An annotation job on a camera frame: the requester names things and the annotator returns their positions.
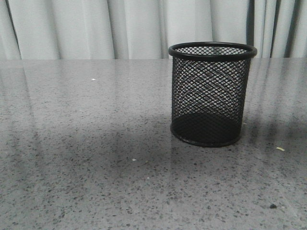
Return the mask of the black mesh pen cup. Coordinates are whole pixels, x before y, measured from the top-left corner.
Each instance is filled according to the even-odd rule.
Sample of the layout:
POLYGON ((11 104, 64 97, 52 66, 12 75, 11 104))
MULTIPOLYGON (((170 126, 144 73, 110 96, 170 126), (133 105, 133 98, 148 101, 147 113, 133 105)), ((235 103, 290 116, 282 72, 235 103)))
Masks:
POLYGON ((253 46, 227 42, 173 45, 171 132, 196 146, 240 139, 253 46))

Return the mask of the grey pleated curtain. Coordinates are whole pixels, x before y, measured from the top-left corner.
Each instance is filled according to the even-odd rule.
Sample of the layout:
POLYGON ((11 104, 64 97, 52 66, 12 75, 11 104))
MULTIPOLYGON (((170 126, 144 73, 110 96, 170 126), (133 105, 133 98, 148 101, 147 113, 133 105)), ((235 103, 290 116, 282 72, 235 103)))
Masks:
POLYGON ((3 0, 0 58, 156 59, 196 41, 307 55, 304 0, 3 0))

